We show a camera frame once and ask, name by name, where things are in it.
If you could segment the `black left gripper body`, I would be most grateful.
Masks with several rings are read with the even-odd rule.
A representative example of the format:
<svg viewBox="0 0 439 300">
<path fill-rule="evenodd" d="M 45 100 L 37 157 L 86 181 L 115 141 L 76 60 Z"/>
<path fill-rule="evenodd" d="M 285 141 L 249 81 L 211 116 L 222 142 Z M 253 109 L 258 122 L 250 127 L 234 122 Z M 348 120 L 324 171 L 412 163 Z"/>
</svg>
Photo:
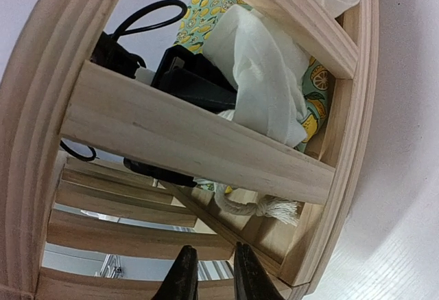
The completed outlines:
<svg viewBox="0 0 439 300">
<path fill-rule="evenodd" d="M 91 56 L 91 62 L 131 79 L 136 79 L 135 74 L 138 68 L 145 66 L 142 58 L 128 52 L 105 32 L 102 32 L 99 37 Z M 175 183 L 186 187 L 195 187 L 197 185 L 193 176 L 187 176 L 153 165 L 133 161 L 128 158 L 123 159 L 123 164 L 132 172 L 151 176 L 160 181 Z"/>
</svg>

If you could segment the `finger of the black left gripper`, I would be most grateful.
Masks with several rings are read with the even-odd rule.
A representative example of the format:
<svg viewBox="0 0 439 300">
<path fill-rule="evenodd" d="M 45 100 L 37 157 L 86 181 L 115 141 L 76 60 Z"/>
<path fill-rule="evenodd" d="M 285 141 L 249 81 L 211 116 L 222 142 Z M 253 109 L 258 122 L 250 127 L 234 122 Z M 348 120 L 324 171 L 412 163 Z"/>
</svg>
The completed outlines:
<svg viewBox="0 0 439 300">
<path fill-rule="evenodd" d="M 181 45 L 167 49 L 151 86 L 212 113 L 235 108 L 237 90 L 202 54 Z"/>
</svg>

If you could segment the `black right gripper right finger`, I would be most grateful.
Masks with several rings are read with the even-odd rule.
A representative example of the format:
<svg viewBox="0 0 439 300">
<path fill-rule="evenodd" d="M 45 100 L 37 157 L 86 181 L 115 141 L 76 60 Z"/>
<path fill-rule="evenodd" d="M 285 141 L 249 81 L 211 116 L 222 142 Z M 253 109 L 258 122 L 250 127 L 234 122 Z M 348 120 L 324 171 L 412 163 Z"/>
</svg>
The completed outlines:
<svg viewBox="0 0 439 300">
<path fill-rule="evenodd" d="M 233 266 L 235 299 L 283 299 L 249 244 L 236 244 Z"/>
</svg>

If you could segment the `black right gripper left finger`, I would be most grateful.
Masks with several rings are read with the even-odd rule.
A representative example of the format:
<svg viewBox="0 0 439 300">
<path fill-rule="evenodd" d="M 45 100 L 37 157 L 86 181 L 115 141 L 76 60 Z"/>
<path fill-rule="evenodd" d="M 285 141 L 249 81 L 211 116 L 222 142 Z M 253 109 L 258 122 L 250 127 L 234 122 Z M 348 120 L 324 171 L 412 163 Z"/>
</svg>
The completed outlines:
<svg viewBox="0 0 439 300">
<path fill-rule="evenodd" d="M 198 299 L 198 254 L 190 245 L 181 248 L 152 300 Z"/>
</svg>

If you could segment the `lemon print bed cushion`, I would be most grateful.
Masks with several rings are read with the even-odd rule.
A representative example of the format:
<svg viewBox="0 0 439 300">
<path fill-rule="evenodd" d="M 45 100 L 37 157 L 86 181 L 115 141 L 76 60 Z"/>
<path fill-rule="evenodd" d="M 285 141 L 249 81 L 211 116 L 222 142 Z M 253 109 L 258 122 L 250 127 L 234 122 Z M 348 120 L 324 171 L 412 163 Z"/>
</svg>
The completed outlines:
<svg viewBox="0 0 439 300">
<path fill-rule="evenodd" d="M 332 17 L 360 0 L 318 0 Z M 305 153 L 329 114 L 328 69 L 295 43 L 279 23 L 243 0 L 189 0 L 174 46 L 219 69 L 225 85 L 236 90 L 234 108 L 216 115 Z M 297 226 L 298 202 L 275 196 L 257 204 L 226 197 L 236 182 L 195 176 L 198 187 L 215 192 L 215 201 L 236 216 L 266 216 Z"/>
</svg>

